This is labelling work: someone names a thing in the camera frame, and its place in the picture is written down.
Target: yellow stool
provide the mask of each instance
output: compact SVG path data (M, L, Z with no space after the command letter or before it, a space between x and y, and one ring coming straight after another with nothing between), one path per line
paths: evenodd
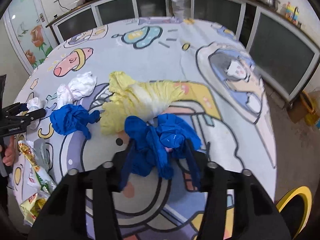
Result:
M312 195L306 186L294 188L279 200L276 207L294 239L305 227L312 205Z

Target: black clamp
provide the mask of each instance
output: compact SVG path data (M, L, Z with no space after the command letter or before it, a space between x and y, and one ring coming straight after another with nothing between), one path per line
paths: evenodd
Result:
M192 183L208 192L198 240L223 240L227 189L235 194L233 234L238 240L290 240L289 230L274 203L250 170L226 171L186 141L183 150ZM85 191L93 189L93 223L96 240L121 240L112 192L127 184L135 153L131 140L126 150L93 171L72 169L62 179L36 219L29 235L34 239L89 240L85 222Z
M25 111L28 111L26 103L15 103L2 108L0 116L0 137L24 133L32 121L45 117L46 115L46 111L43 108L25 115L17 115Z

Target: person's finger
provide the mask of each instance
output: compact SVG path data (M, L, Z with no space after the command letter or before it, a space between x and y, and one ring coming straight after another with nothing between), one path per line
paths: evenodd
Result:
M13 155L11 155L11 156L5 156L3 159L2 159L2 161L3 161L3 163L5 164L5 165L7 165L7 166L11 166L12 164L13 164L13 161L14 161L14 158L13 158L14 156Z
M10 136L10 143L8 147L14 147L14 136Z
M11 148L7 148L4 152L5 156L11 156L13 155L14 151Z

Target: snack package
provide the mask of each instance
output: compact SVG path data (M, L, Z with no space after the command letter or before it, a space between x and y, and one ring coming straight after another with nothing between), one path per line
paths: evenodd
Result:
M30 162L30 171L29 171L29 181L28 184L39 187L40 190L43 190L45 193L51 194L56 188L55 182L47 173L48 169L40 166L41 163L43 166L45 165L46 160L44 158L44 151L36 152L34 150L34 143L27 140L19 141L19 150L26 157L26 159Z
M26 224L33 225L49 196L49 194L39 191L20 205Z

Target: plastic bag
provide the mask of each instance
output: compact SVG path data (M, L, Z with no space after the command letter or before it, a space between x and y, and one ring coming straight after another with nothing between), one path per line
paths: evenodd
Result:
M191 0L171 0L173 16L179 19L189 19L191 15Z
M34 187L40 187L39 190L43 190L45 193L51 194L56 188L56 184L47 173L49 165L47 164L47 159L44 157L46 152L45 148L40 152L34 150L34 143L31 141L22 140L18 143L20 152L30 162L28 184Z
M21 211L24 215L25 224L30 226L33 225L49 196L49 194L40 191L33 194L20 205Z

